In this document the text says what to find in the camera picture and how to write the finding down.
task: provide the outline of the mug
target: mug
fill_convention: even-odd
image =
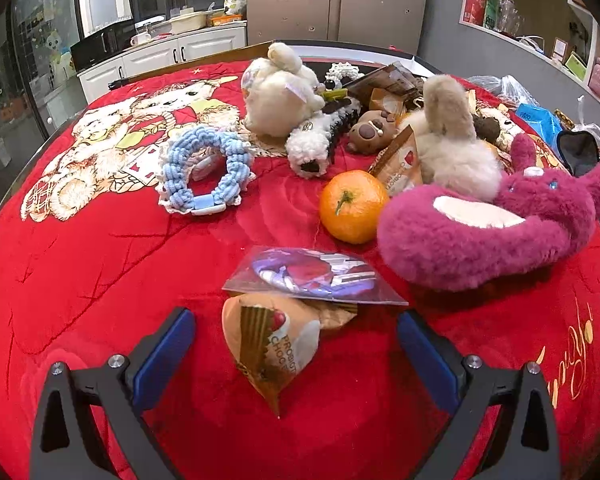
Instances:
[[[151,35],[148,32],[141,32],[131,38],[131,46],[146,43],[147,41],[151,41]]]

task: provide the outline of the blue bag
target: blue bag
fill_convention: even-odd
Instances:
[[[558,118],[546,108],[521,104],[516,110],[516,115],[525,120],[536,133],[553,150],[554,155],[560,158],[556,139],[562,131]]]

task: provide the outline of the gray wall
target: gray wall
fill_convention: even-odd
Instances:
[[[427,0],[418,55],[453,75],[511,74],[545,108],[560,108],[577,121],[578,97],[585,96],[585,122],[600,126],[600,102],[569,77],[522,48],[458,23],[462,0]],[[539,12],[551,12],[539,9]]]

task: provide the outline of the blue knitted toy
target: blue knitted toy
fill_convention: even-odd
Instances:
[[[181,136],[168,141],[160,156],[158,204],[170,213],[208,215],[224,211],[226,205],[238,205],[240,192],[255,178],[251,173],[251,145],[234,132],[219,131],[206,124],[196,124]],[[208,194],[195,196],[187,187],[189,175],[210,157],[226,157],[227,173]]]

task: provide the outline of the orange container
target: orange container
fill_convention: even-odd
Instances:
[[[231,16],[216,16],[211,18],[211,25],[217,27],[218,25],[224,25],[225,23],[240,22],[242,20],[241,14],[232,14]]]

